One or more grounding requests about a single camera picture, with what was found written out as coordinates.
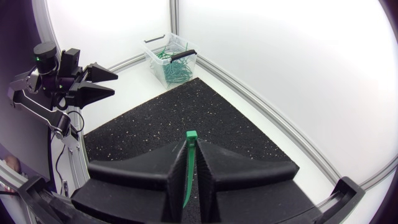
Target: black foam block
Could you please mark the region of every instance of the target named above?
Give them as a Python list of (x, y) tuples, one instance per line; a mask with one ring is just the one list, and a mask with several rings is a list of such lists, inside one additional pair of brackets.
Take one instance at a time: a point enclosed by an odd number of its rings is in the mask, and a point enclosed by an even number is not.
[(204, 141), (249, 158), (290, 161), (256, 125), (199, 78), (114, 118), (84, 139), (89, 161), (113, 161), (179, 141), (189, 130), (196, 130)]

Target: green cable tie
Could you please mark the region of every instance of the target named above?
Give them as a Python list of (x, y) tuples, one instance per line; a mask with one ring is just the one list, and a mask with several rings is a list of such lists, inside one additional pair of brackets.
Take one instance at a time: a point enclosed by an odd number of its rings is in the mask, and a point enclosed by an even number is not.
[(195, 163), (195, 148), (198, 134), (196, 131), (187, 131), (187, 147), (188, 147), (188, 183), (187, 194), (185, 195), (184, 206), (187, 205), (189, 197), (191, 196), (192, 181), (193, 181), (193, 165)]

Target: white floor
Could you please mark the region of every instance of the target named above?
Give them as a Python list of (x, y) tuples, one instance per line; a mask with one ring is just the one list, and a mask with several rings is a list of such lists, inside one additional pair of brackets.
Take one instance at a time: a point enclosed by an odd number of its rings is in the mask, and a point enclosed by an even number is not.
[[(99, 83), (102, 86), (114, 89), (116, 92), (114, 96), (92, 103), (83, 108), (82, 115), (85, 119), (85, 128), (83, 131), (85, 134), (165, 92), (163, 85), (149, 71), (149, 65), (147, 62), (140, 63), (126, 69), (118, 73), (118, 75), (118, 80)], [(282, 131), (280, 131), (233, 90), (229, 89), (218, 79), (204, 71), (204, 69), (196, 66), (194, 76), (201, 78), (207, 85), (212, 87), (212, 89), (229, 101), (263, 133), (269, 136), (294, 162), (296, 162), (300, 167), (300, 170), (295, 176), (294, 181), (307, 194), (314, 204), (320, 203), (330, 195), (334, 186), (316, 167), (316, 165), (287, 136), (285, 136)], [(53, 169), (55, 172), (55, 161), (57, 160), (63, 145), (55, 138), (52, 146)], [(73, 185), (68, 151), (66, 148), (60, 158), (58, 170), (63, 179), (68, 180), (70, 194), (72, 194), (75, 188)], [(350, 217), (348, 217), (345, 223), (358, 223), (356, 220), (359, 217), (364, 221), (360, 223), (370, 221), (371, 217), (373, 217), (374, 213), (377, 211), (382, 198), (384, 198), (387, 191), (386, 189), (388, 189), (388, 186), (391, 183), (391, 179), (392, 177), (389, 177), (384, 181), (384, 185), (380, 185), (380, 187), (376, 186), (371, 189), (371, 191), (365, 195), (363, 202), (358, 205), (357, 209)], [(56, 172), (55, 181), (59, 192), (60, 180)], [(368, 216), (363, 217), (363, 212), (366, 212)]]

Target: robotic arm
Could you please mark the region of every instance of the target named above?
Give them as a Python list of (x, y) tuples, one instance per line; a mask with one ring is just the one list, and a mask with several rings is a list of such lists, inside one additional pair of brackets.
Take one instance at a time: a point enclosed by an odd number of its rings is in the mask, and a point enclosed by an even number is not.
[[(114, 95), (114, 90), (95, 82), (116, 80), (118, 76), (109, 70), (92, 63), (84, 70), (78, 66), (80, 50), (62, 51), (61, 62), (56, 58), (57, 47), (53, 42), (45, 42), (34, 48), (36, 66), (30, 71), (15, 76), (9, 85), (8, 97), (12, 107), (25, 110), (44, 122), (68, 147), (77, 145), (78, 135), (70, 124), (69, 116), (62, 112), (68, 106), (84, 106)], [(36, 94), (40, 90), (52, 97), (59, 109), (48, 110), (30, 99), (25, 91)]]

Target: green cable ties in bin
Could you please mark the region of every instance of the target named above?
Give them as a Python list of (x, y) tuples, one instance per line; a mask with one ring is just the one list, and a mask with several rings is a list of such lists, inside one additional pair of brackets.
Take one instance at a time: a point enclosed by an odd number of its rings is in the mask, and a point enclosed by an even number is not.
[(193, 165), (195, 163), (195, 148), (198, 134), (196, 131), (187, 131), (187, 147), (188, 147), (188, 183), (187, 183), (187, 194), (185, 195), (184, 206), (185, 207), (191, 196), (192, 181), (193, 181)]
[[(171, 56), (177, 54), (178, 52), (173, 52), (172, 54), (166, 53), (167, 46), (164, 47), (163, 51), (157, 54), (157, 57), (160, 59), (167, 59)], [(185, 46), (185, 51), (188, 49), (188, 43)], [(192, 78), (191, 68), (188, 66), (188, 58), (181, 58), (173, 63), (169, 63), (167, 65), (163, 65), (163, 72), (165, 75), (165, 80), (169, 84), (171, 83), (185, 83)]]

